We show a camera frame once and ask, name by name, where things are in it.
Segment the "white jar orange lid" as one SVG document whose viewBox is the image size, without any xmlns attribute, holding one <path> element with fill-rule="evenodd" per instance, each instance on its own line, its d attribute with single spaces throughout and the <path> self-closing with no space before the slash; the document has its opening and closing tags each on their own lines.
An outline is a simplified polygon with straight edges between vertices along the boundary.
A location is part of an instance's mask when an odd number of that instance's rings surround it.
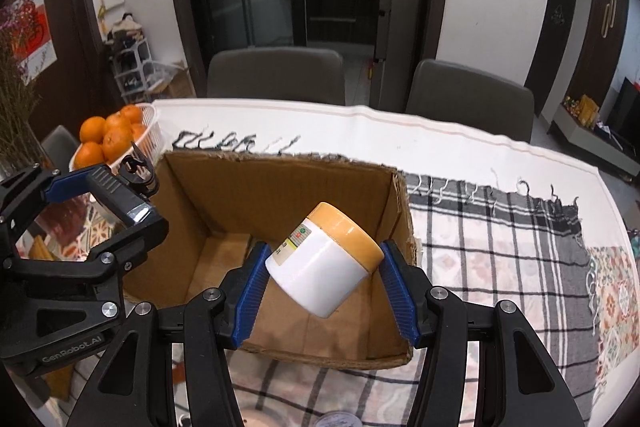
<svg viewBox="0 0 640 427">
<path fill-rule="evenodd" d="M 380 246 L 345 213 L 319 202 L 265 262 L 288 297 L 326 319 L 384 259 Z"/>
</svg>

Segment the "orange back right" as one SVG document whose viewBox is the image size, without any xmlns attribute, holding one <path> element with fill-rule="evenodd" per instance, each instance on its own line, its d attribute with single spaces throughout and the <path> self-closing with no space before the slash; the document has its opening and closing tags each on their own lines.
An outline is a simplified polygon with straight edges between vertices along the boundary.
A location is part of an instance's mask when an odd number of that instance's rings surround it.
<svg viewBox="0 0 640 427">
<path fill-rule="evenodd" d="M 103 141 L 105 132 L 105 119 L 101 116 L 93 116 L 86 119 L 79 130 L 79 141 L 81 143 L 98 143 Z"/>
</svg>

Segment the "orange low small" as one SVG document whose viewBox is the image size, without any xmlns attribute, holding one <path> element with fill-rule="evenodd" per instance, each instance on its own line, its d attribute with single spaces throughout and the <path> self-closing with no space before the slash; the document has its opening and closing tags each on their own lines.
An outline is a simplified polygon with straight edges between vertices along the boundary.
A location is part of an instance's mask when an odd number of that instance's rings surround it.
<svg viewBox="0 0 640 427">
<path fill-rule="evenodd" d="M 143 110 L 134 104 L 128 104 L 119 109 L 119 115 L 126 118 L 131 126 L 143 122 Z"/>
</svg>

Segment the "brown cardboard box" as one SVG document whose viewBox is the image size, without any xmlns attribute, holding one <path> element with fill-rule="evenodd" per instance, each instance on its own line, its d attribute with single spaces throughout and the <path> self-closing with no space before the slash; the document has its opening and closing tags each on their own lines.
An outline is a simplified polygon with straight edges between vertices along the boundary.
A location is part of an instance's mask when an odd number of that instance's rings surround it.
<svg viewBox="0 0 640 427">
<path fill-rule="evenodd" d="M 128 298 L 160 308 L 188 303 L 265 243 L 268 284 L 245 350 L 332 369 L 391 369 L 411 360 L 381 265 L 330 256 L 332 246 L 362 232 L 395 243 L 416 263 L 399 171 L 336 157 L 175 150 L 156 175 L 152 202 L 169 232 L 124 278 Z"/>
</svg>

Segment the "dried purple flowers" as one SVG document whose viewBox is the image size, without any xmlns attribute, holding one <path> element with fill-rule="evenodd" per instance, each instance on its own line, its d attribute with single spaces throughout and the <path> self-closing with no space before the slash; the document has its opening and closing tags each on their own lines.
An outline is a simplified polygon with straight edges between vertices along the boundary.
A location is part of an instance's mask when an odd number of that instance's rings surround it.
<svg viewBox="0 0 640 427">
<path fill-rule="evenodd" d="M 1 176 L 44 161 L 39 141 L 29 126 L 38 96 L 18 51 L 35 32 L 32 0 L 6 0 L 1 5 Z"/>
</svg>

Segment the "grey plaid cloth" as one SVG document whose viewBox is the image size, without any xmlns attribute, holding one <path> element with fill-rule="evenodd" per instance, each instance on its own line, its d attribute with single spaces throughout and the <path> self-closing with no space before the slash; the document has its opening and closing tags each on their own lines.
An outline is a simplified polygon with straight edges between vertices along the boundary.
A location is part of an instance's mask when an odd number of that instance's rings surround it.
<svg viewBox="0 0 640 427">
<path fill-rule="evenodd" d="M 460 126 L 267 130 L 218 124 L 178 133 L 181 147 L 268 155 L 340 155 L 406 177 L 418 260 L 460 298 L 516 303 L 559 366 L 589 426 L 616 422 L 639 374 L 639 347 L 596 393 L 598 347 L 586 280 L 589 247 L 632 257 L 622 217 L 599 171 L 553 150 Z"/>
</svg>

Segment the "grey chair right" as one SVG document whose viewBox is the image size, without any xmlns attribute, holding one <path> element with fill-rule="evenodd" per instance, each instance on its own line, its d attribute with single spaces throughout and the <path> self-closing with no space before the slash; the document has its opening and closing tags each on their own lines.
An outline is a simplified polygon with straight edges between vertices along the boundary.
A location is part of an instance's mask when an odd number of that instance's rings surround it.
<svg viewBox="0 0 640 427">
<path fill-rule="evenodd" d="M 533 93 L 517 83 L 466 66 L 423 60 L 414 71 L 406 113 L 528 143 L 534 108 Z"/>
</svg>

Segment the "black television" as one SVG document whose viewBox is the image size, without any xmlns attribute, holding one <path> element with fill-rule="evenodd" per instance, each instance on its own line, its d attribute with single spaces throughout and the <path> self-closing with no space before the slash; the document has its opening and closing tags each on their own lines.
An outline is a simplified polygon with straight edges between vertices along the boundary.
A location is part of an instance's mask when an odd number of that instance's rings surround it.
<svg viewBox="0 0 640 427">
<path fill-rule="evenodd" d="M 623 86 L 616 98 L 608 127 L 635 147 L 640 138 L 640 93 L 637 83 L 624 79 Z"/>
</svg>

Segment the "grey chair left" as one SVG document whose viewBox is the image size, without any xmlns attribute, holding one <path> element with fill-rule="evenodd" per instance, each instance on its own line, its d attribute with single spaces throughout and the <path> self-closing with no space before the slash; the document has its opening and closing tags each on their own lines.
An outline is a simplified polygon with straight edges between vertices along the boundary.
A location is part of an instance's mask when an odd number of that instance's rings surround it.
<svg viewBox="0 0 640 427">
<path fill-rule="evenodd" d="M 207 95 L 344 106 L 344 60 L 304 46 L 222 51 L 209 63 Z"/>
</svg>

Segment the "orange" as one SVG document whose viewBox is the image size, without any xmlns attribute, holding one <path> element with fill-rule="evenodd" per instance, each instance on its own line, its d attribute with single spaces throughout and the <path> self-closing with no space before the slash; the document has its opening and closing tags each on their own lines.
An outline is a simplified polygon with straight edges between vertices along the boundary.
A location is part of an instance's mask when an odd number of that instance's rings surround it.
<svg viewBox="0 0 640 427">
<path fill-rule="evenodd" d="M 115 126 L 108 129 L 102 140 L 105 160 L 113 164 L 114 161 L 130 149 L 132 141 L 134 141 L 134 137 L 129 128 Z"/>
<path fill-rule="evenodd" d="M 103 164 L 105 161 L 102 146 L 96 142 L 82 143 L 74 158 L 74 168 L 81 169 Z"/>
<path fill-rule="evenodd" d="M 81 143 L 98 143 L 103 141 L 105 132 L 105 119 L 101 116 L 93 116 L 86 119 L 79 130 L 79 141 Z"/>
</svg>

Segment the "red fu calendar poster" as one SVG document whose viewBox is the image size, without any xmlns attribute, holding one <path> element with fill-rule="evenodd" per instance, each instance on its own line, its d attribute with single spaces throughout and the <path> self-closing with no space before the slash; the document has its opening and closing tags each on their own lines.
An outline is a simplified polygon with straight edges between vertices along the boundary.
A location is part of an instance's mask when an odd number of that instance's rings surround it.
<svg viewBox="0 0 640 427">
<path fill-rule="evenodd" d="M 26 86 L 58 61 L 44 0 L 6 0 L 1 35 L 9 41 Z"/>
</svg>

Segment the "grey chair near vase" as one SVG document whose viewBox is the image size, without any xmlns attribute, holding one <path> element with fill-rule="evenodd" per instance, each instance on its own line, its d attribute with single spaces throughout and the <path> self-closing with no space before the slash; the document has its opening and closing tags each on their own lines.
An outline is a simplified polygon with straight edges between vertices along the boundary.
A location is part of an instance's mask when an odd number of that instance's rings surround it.
<svg viewBox="0 0 640 427">
<path fill-rule="evenodd" d="M 70 172 L 70 162 L 79 147 L 79 141 L 62 124 L 43 139 L 41 146 L 56 169 L 62 173 Z"/>
</svg>

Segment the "round blue white tin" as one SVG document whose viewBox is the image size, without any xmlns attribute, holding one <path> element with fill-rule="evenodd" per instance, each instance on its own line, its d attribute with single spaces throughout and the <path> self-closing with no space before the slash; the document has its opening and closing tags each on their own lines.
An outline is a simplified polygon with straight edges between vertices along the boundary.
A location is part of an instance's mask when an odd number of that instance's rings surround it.
<svg viewBox="0 0 640 427">
<path fill-rule="evenodd" d="M 314 425 L 316 427 L 362 427 L 362 421 L 353 413 L 335 411 L 322 415 Z"/>
</svg>

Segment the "patterned floral table mat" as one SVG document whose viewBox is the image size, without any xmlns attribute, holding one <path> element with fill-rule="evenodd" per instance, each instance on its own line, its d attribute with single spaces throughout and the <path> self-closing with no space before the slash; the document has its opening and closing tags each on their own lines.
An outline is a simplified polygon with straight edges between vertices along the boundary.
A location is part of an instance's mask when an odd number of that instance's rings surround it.
<svg viewBox="0 0 640 427">
<path fill-rule="evenodd" d="M 589 247 L 586 289 L 597 339 L 596 393 L 604 395 L 606 377 L 639 347 L 639 297 L 636 262 L 620 246 Z"/>
</svg>

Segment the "orange front left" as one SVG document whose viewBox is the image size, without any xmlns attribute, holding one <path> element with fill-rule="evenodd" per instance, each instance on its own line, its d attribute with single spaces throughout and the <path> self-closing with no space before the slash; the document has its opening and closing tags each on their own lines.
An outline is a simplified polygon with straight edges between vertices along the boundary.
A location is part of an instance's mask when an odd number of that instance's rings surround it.
<svg viewBox="0 0 640 427">
<path fill-rule="evenodd" d="M 74 158 L 74 168 L 81 169 L 103 164 L 105 161 L 102 146 L 96 142 L 82 143 Z"/>
</svg>

